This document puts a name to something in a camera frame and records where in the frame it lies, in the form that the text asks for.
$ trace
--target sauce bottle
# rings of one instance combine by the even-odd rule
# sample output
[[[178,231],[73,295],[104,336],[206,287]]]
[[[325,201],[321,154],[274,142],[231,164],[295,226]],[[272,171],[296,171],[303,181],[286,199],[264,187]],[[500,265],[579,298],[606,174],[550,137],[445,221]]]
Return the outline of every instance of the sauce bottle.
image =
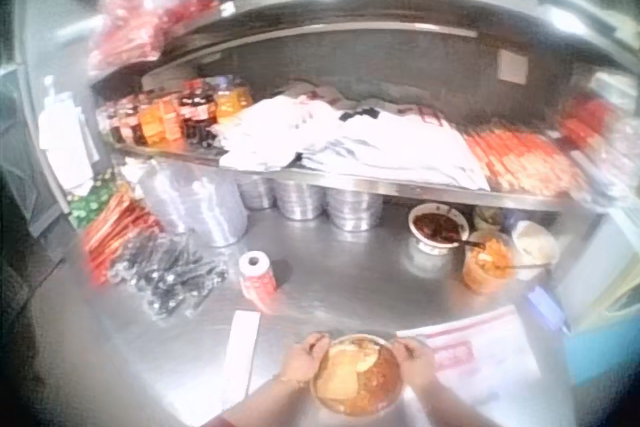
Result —
[[[195,130],[195,142],[202,147],[213,147],[214,135],[209,130],[213,125],[209,110],[211,103],[214,102],[213,95],[205,88],[205,82],[202,79],[194,80],[193,86],[193,127]]]
[[[236,94],[236,101],[240,105],[241,109],[246,109],[253,105],[253,98],[251,98],[249,85],[244,80],[236,77],[233,81],[233,91]]]
[[[231,118],[242,110],[235,95],[231,77],[221,75],[214,77],[216,89],[216,121],[220,124],[228,122]]]
[[[111,134],[111,139],[116,144],[124,144],[124,138],[120,132],[120,122],[118,121],[116,104],[114,102],[109,102],[106,105],[105,113],[107,116],[107,124],[109,127],[109,133]]]
[[[125,97],[122,116],[120,117],[120,131],[128,144],[147,145],[147,140],[144,138],[140,119],[138,118],[138,110],[136,97],[133,95]]]
[[[184,124],[184,136],[189,143],[193,143],[195,139],[195,130],[193,128],[193,91],[191,89],[191,81],[186,80],[183,83],[182,94],[178,102],[180,118]]]
[[[164,140],[164,123],[160,109],[156,102],[151,102],[149,93],[143,92],[138,96],[140,103],[140,125],[147,143],[155,144]]]
[[[164,123],[164,135],[166,139],[177,140],[184,137],[184,125],[178,113],[178,95],[165,95],[158,99],[157,102]]]

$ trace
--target plastic cup stack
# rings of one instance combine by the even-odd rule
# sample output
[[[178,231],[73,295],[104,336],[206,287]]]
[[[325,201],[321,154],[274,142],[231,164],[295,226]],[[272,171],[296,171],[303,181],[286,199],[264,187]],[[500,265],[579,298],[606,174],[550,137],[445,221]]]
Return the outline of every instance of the plastic cup stack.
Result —
[[[247,209],[264,210],[274,206],[276,198],[271,179],[251,174],[236,174],[235,179]]]
[[[327,211],[336,227],[361,232],[378,225],[382,196],[353,190],[327,189]]]
[[[310,220],[324,210],[324,189],[290,181],[274,181],[278,209],[291,220]]]
[[[196,231],[212,247],[237,242],[247,230],[247,211],[229,172],[163,161],[139,180],[145,202],[170,230]]]

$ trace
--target small white bowl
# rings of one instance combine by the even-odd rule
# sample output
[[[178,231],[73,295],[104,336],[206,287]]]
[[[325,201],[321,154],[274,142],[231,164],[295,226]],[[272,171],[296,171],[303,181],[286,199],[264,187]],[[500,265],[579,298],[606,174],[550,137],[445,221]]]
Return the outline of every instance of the small white bowl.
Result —
[[[515,261],[517,265],[548,264],[553,266],[560,258],[560,247],[556,239],[547,229],[534,222],[529,222],[528,220],[518,222],[511,232],[511,239],[516,251]],[[530,247],[531,243],[539,245],[539,255],[534,256],[526,251],[527,244]],[[529,280],[542,272],[542,270],[542,268],[540,270],[522,269],[516,275],[520,280]]]
[[[413,233],[413,235],[415,235],[420,241],[420,243],[418,244],[418,248],[423,252],[426,252],[427,254],[445,255],[449,253],[449,251],[452,248],[457,247],[459,244],[457,242],[454,242],[452,244],[439,243],[424,237],[418,231],[416,226],[413,225],[414,219],[418,215],[422,215],[422,214],[446,215],[447,217],[449,217],[450,219],[453,219],[458,224],[458,229],[460,231],[460,238],[462,240],[467,240],[467,238],[469,237],[469,224],[467,223],[465,218],[462,216],[462,214],[457,210],[455,210],[453,207],[450,207],[445,204],[437,204],[435,202],[418,205],[414,207],[413,210],[409,213],[409,229],[411,229],[411,232]]]

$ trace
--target white paper strip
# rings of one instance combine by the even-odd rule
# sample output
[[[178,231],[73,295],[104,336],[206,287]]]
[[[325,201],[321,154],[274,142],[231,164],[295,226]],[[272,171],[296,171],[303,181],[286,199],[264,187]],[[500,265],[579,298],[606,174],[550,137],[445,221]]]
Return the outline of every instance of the white paper strip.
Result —
[[[247,395],[259,325],[260,312],[236,310],[222,369],[223,409],[237,404]]]

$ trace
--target red plastic bag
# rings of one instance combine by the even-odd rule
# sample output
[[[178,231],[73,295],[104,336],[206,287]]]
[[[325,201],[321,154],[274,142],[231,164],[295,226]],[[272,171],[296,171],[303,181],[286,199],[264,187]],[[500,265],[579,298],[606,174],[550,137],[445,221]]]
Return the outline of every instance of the red plastic bag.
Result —
[[[104,16],[89,55],[89,74],[99,76],[135,62],[154,61],[177,24],[218,8],[218,0],[99,0]]]

